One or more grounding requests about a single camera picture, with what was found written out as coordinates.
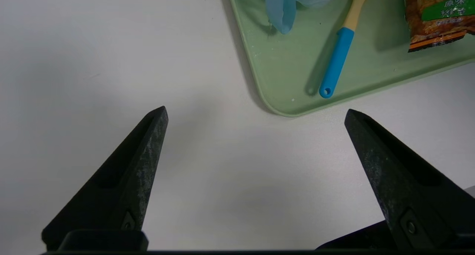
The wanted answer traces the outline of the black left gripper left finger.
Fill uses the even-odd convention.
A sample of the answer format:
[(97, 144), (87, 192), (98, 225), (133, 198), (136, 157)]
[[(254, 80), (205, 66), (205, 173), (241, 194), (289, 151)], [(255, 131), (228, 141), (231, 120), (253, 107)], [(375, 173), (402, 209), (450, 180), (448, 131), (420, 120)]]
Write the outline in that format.
[(145, 115), (43, 229), (48, 249), (146, 249), (142, 231), (168, 114)]

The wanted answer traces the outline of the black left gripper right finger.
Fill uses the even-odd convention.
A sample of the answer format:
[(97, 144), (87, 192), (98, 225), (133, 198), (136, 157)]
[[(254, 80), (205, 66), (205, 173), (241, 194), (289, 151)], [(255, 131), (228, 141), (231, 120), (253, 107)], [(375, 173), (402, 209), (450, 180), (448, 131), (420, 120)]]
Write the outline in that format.
[(474, 250), (475, 201), (368, 115), (344, 125), (400, 250)]

